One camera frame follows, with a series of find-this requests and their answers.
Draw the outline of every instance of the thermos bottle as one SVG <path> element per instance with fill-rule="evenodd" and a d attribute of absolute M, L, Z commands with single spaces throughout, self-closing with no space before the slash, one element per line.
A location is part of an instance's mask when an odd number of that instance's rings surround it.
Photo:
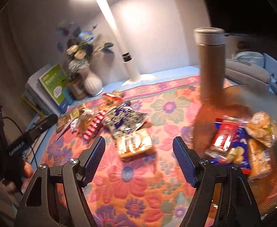
<path fill-rule="evenodd" d="M 222 98 L 225 77 L 225 35 L 219 28 L 194 30 L 200 66 L 200 101 L 210 99 L 218 104 Z"/>

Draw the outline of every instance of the lamp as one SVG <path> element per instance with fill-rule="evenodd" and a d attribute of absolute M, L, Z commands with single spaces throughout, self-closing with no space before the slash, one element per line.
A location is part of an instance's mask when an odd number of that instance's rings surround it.
<path fill-rule="evenodd" d="M 124 66 L 128 72 L 128 75 L 130 76 L 130 79 L 128 81 L 126 81 L 123 84 L 123 86 L 127 85 L 127 84 L 136 83 L 141 80 L 154 79 L 154 76 L 151 74 L 143 74 L 143 75 L 140 74 L 140 72 L 137 68 L 136 62 L 131 57 L 131 55 L 130 55 L 129 51 L 127 50 L 127 47 L 118 31 L 118 28 L 115 23 L 115 19 L 111 13 L 111 10 L 109 8 L 107 1 L 106 0 L 96 0 L 96 1 L 115 36 L 117 46 L 119 47 L 120 52 L 122 53 L 122 56 L 123 56 Z"/>

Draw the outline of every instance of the white ribbed vase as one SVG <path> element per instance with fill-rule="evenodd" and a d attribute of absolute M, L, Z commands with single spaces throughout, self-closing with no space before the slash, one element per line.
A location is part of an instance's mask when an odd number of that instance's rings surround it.
<path fill-rule="evenodd" d="M 85 71 L 84 87 L 92 96 L 98 96 L 104 90 L 101 79 L 89 68 Z"/>

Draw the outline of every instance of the pink flower pattern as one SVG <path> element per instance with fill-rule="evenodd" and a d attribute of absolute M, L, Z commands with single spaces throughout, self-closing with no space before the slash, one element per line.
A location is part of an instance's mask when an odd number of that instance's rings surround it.
<path fill-rule="evenodd" d="M 128 193 L 136 197 L 143 197 L 147 189 L 147 181 L 143 175 L 148 168 L 142 159 L 131 163 L 122 163 L 117 160 L 116 166 L 111 166 L 108 171 L 109 181 L 112 184 L 114 196 L 126 199 Z"/>

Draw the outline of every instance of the red and white striped wrapper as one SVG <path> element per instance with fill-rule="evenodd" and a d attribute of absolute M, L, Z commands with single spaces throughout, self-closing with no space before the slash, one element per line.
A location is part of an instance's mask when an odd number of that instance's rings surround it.
<path fill-rule="evenodd" d="M 106 115 L 106 111 L 102 110 L 99 113 L 96 114 L 94 119 L 92 120 L 91 124 L 88 126 L 87 130 L 84 133 L 84 140 L 87 141 L 89 138 L 94 134 L 96 131 L 98 125 L 101 123 L 103 118 Z"/>

